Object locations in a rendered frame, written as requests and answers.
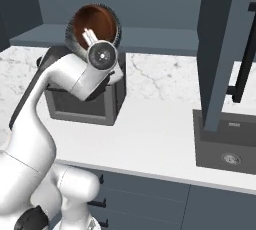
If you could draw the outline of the blue-grey drawer front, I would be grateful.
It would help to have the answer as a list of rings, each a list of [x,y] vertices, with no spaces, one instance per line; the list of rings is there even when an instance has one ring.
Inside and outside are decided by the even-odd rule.
[[[108,171],[96,171],[100,177],[104,175],[103,188],[129,194],[144,195],[178,202],[185,202],[189,193],[188,184],[139,177]]]
[[[180,225],[184,215],[187,191],[170,192],[170,195],[170,198],[163,198],[159,194],[150,196],[114,189],[101,189],[96,201],[106,201],[106,207],[91,206],[90,209],[92,214],[100,220],[120,214]]]
[[[103,230],[181,230],[179,224],[160,220],[131,216],[102,208],[91,208],[90,211],[99,222],[108,223],[108,227]]]

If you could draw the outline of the blue-grey base cabinet door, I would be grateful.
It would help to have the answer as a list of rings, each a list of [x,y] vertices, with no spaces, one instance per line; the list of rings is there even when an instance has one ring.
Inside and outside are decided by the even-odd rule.
[[[256,230],[256,195],[192,186],[182,230]]]

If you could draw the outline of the blue-grey open wall cabinet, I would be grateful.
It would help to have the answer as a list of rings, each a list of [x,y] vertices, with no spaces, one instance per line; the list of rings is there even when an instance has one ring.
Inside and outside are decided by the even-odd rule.
[[[114,10],[122,26],[120,49],[131,53],[197,53],[201,0],[39,0],[43,22],[10,39],[18,46],[47,47],[64,42],[65,24],[86,3]]]

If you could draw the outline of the brown bowl with grey outside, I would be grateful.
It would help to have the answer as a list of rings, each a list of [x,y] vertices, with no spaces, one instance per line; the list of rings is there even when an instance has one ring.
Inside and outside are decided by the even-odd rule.
[[[65,44],[77,56],[86,59],[89,45],[84,40],[84,29],[91,29],[98,40],[119,47],[122,27],[116,13],[104,4],[87,4],[78,9],[67,24]]]

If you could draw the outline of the dark grey box appliance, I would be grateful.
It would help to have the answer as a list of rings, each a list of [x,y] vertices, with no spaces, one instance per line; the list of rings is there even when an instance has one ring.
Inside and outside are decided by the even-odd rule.
[[[44,94],[53,119],[113,126],[126,98],[126,91],[126,76],[123,76],[92,101],[82,102],[54,84],[50,84]]]

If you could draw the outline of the dark grey sink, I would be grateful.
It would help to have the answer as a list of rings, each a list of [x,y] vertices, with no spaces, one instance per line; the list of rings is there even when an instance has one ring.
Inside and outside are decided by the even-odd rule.
[[[256,116],[222,113],[216,132],[193,110],[196,165],[256,175]]]

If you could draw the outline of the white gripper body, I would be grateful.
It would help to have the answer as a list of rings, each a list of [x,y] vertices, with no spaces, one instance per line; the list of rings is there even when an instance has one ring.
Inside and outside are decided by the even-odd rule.
[[[92,45],[98,41],[95,33],[91,29],[85,28],[82,36],[88,45]]]

